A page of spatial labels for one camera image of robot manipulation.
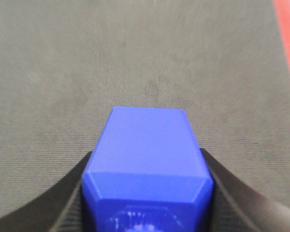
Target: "blue plastic part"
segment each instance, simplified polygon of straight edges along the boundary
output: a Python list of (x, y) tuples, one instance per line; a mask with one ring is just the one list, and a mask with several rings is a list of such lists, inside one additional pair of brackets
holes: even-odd
[(212, 190), (183, 110), (115, 107), (83, 174), (87, 231), (203, 232)]

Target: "gray fabric surface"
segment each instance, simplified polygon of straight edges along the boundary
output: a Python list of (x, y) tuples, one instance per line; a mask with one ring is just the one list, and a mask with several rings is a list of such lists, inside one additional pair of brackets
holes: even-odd
[(185, 109), (290, 206), (290, 75), (272, 2), (0, 1), (0, 216), (91, 150), (115, 105)]

